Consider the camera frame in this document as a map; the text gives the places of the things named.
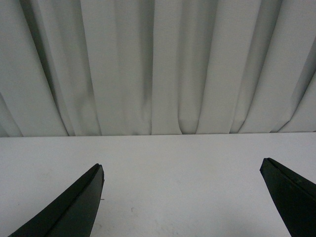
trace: white curtain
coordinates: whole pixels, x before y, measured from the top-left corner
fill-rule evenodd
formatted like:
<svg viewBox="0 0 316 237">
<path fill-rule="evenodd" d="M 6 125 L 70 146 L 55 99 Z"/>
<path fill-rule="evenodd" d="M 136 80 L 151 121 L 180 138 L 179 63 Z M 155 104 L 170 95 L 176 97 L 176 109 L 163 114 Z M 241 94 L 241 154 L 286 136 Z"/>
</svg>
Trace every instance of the white curtain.
<svg viewBox="0 0 316 237">
<path fill-rule="evenodd" d="M 315 0 L 2 0 L 0 136 L 316 130 Z"/>
</svg>

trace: white drapery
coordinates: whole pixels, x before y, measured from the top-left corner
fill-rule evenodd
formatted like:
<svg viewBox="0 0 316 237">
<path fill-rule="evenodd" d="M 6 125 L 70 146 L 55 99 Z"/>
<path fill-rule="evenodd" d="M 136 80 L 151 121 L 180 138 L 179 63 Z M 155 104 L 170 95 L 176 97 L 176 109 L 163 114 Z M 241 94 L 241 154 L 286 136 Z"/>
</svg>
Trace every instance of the white drapery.
<svg viewBox="0 0 316 237">
<path fill-rule="evenodd" d="M 314 0 L 3 0 L 0 136 L 316 130 Z"/>
</svg>

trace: white surface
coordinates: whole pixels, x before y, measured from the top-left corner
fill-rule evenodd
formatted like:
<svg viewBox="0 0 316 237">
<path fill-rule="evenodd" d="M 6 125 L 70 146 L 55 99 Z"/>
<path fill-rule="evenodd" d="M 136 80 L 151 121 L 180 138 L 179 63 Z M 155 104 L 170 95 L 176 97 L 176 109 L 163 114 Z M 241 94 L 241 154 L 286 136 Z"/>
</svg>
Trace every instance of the white surface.
<svg viewBox="0 0 316 237">
<path fill-rule="evenodd" d="M 290 237 L 259 172 L 272 157 L 316 182 L 316 133 L 0 139 L 0 236 L 95 163 L 93 237 Z"/>
</svg>

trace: fabric backdrop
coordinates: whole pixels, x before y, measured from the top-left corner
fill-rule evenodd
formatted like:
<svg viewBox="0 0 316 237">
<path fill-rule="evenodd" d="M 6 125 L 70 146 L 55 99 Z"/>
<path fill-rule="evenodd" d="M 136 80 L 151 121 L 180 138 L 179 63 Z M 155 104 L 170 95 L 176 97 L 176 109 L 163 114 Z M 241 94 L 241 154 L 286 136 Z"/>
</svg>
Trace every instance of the fabric backdrop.
<svg viewBox="0 0 316 237">
<path fill-rule="evenodd" d="M 316 130 L 315 0 L 2 0 L 0 136 Z"/>
</svg>

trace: curtain fold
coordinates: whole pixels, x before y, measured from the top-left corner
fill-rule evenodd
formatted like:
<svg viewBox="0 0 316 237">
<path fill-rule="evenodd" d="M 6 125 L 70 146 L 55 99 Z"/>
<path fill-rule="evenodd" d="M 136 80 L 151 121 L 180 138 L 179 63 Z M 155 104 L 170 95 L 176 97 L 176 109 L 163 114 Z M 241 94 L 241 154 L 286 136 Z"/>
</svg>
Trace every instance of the curtain fold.
<svg viewBox="0 0 316 237">
<path fill-rule="evenodd" d="M 316 131 L 316 1 L 4 0 L 0 137 Z"/>
<path fill-rule="evenodd" d="M 0 32 L 0 93 L 21 134 L 67 135 L 18 1 L 1 2 Z"/>
</svg>

